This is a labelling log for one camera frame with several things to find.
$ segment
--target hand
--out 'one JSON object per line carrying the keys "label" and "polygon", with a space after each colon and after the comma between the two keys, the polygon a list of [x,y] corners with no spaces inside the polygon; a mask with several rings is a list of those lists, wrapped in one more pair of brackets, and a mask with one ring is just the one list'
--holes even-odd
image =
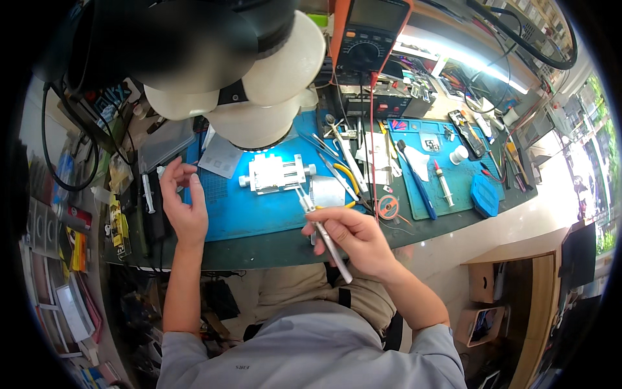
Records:
{"label": "hand", "polygon": [[[207,234],[208,217],[205,194],[197,176],[197,167],[182,164],[178,157],[167,167],[160,180],[164,212],[177,234],[177,246],[184,250],[203,250]],[[177,194],[181,185],[190,188],[192,205],[184,204]]]}
{"label": "hand", "polygon": [[[323,222],[330,237],[361,272],[382,278],[399,264],[373,217],[346,207],[322,208],[305,217],[309,222],[302,229],[304,235],[315,231],[311,222]],[[318,238],[313,252],[320,255],[324,250],[324,242]],[[335,265],[333,258],[330,258],[330,264]]]}

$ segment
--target fluorescent light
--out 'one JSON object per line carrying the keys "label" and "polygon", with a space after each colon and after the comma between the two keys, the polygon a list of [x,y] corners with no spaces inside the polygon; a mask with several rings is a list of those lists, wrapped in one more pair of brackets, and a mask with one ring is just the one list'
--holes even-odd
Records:
{"label": "fluorescent light", "polygon": [[526,95],[527,92],[528,92],[526,89],[524,89],[523,87],[518,85],[516,82],[514,82],[512,80],[508,80],[508,75],[507,74],[502,74],[502,73],[498,72],[496,69],[493,69],[492,67],[487,67],[486,63],[483,63],[482,61],[480,61],[480,60],[478,60],[476,58],[473,58],[470,55],[468,55],[468,54],[466,54],[466,53],[464,53],[464,52],[462,52],[460,50],[455,50],[455,49],[453,49],[451,47],[447,47],[445,45],[442,45],[442,44],[439,44],[439,43],[436,43],[436,42],[432,42],[431,40],[415,38],[415,37],[411,37],[411,36],[404,35],[404,34],[399,34],[397,36],[396,41],[400,43],[399,49],[397,51],[408,53],[406,50],[411,50],[411,51],[416,51],[418,53],[421,53],[418,50],[413,50],[413,49],[408,49],[407,47],[403,47],[401,44],[422,47],[423,49],[426,49],[429,52],[438,55],[439,57],[447,56],[447,57],[449,57],[451,59],[454,59],[456,61],[462,62],[465,65],[468,65],[468,66],[474,68],[478,72],[480,70],[482,70],[486,74],[491,75],[491,76],[497,78],[498,80],[501,80],[504,83],[509,84],[509,86],[511,86],[514,89],[516,89],[517,91],[521,92],[523,95]]}

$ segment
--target white bottle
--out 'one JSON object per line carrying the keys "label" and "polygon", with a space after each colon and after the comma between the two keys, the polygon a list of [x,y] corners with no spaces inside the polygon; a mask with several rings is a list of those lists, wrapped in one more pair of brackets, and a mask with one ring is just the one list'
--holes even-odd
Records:
{"label": "white bottle", "polygon": [[101,186],[92,186],[91,192],[93,193],[93,197],[104,204],[110,205],[110,194],[109,190],[102,188]]}

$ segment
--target tool handle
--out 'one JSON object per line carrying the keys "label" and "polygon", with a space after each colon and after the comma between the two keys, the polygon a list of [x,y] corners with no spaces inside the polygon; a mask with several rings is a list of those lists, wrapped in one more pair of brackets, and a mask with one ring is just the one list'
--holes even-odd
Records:
{"label": "tool handle", "polygon": [[343,280],[346,281],[346,284],[351,283],[352,274],[350,274],[350,272],[348,271],[348,268],[346,267],[346,264],[343,262],[341,255],[339,255],[339,251],[337,251],[335,242],[333,242],[333,239],[330,237],[330,235],[326,231],[326,228],[324,228],[324,225],[320,222],[313,222],[313,226],[315,227],[316,231],[320,233],[320,236],[322,237],[322,240],[324,241],[324,244],[326,245],[326,249],[328,250],[330,255],[333,257],[333,260],[335,261],[335,264],[337,265],[337,268],[339,269],[339,273],[341,273]]}
{"label": "tool handle", "polygon": [[436,215],[436,211],[434,210],[434,206],[432,205],[430,196],[428,196],[427,192],[425,191],[424,184],[423,182],[421,182],[421,177],[419,177],[417,172],[413,170],[412,167],[411,167],[411,170],[412,170],[412,176],[415,179],[415,184],[417,185],[417,189],[419,189],[419,194],[421,195],[421,198],[424,201],[425,209],[427,209],[428,214],[430,215],[430,218],[432,220],[438,219],[439,217]]}

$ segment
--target tile floor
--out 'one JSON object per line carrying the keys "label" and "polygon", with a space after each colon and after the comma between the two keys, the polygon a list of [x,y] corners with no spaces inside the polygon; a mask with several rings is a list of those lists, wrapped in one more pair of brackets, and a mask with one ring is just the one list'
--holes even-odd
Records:
{"label": "tile floor", "polygon": [[[538,196],[497,217],[484,220],[461,230],[430,240],[396,249],[405,266],[443,300],[449,311],[452,327],[460,311],[470,305],[468,270],[459,266],[474,256],[497,245],[510,243],[554,231],[577,221],[577,196],[561,154],[541,166],[542,181]],[[252,309],[257,303],[262,270],[248,271],[243,277],[226,280],[238,307],[239,317],[224,321],[233,337],[242,338],[253,321]],[[411,330],[404,324],[400,351],[408,351]],[[466,347],[457,344],[459,352]]]}

